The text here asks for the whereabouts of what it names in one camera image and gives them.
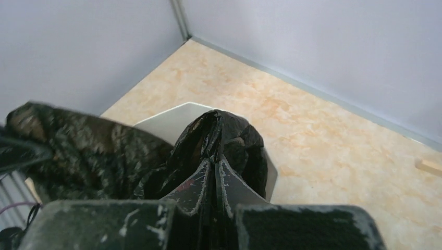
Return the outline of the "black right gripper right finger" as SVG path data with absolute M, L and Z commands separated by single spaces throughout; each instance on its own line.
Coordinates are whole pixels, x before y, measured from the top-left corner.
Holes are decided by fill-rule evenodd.
M 353 205 L 275 205 L 222 156 L 215 165 L 217 231 L 224 249 L 385 249 L 374 219 Z

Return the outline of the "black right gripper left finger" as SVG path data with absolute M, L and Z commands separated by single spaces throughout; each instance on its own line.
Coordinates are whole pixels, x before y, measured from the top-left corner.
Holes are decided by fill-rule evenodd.
M 55 201 L 20 249 L 199 249 L 211 162 L 159 200 Z

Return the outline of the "white translucent trash bin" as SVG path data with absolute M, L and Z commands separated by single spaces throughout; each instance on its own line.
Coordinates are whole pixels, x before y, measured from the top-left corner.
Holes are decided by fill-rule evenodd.
M 195 102 L 186 102 L 146 119 L 140 120 L 134 125 L 134 127 L 161 138 L 169 144 L 175 144 L 187 125 L 202 114 L 214 109 L 215 108 L 211 106 L 206 106 Z M 264 148 L 264 154 L 267 160 L 265 199 L 267 202 L 270 202 L 277 183 L 278 170 L 275 167 L 272 157 L 269 155 L 266 147 Z

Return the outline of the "black plastic trash bag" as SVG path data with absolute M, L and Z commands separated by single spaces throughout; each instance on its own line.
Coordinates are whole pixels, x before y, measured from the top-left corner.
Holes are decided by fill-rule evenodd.
M 175 144 L 135 127 L 34 102 L 11 111 L 5 129 L 51 149 L 49 161 L 25 171 L 50 201 L 160 199 L 202 160 L 218 161 L 220 155 L 258 195 L 266 195 L 263 138 L 247 120 L 227 111 L 203 113 Z

